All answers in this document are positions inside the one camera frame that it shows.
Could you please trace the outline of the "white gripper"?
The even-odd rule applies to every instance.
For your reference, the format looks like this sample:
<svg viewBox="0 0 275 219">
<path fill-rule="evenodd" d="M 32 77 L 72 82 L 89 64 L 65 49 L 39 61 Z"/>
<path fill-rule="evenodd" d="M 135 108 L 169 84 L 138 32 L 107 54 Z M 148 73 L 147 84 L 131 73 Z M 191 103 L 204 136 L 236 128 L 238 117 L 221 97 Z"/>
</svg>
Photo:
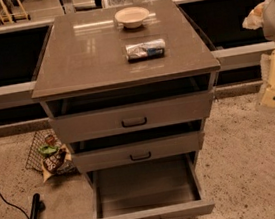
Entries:
<svg viewBox="0 0 275 219">
<path fill-rule="evenodd" d="M 264 3 L 256 5 L 244 19 L 242 26 L 245 29 L 255 30 L 263 26 Z M 275 108 L 275 49 L 270 55 L 261 55 L 261 71 L 265 89 L 261 91 L 260 104 Z"/>
</svg>

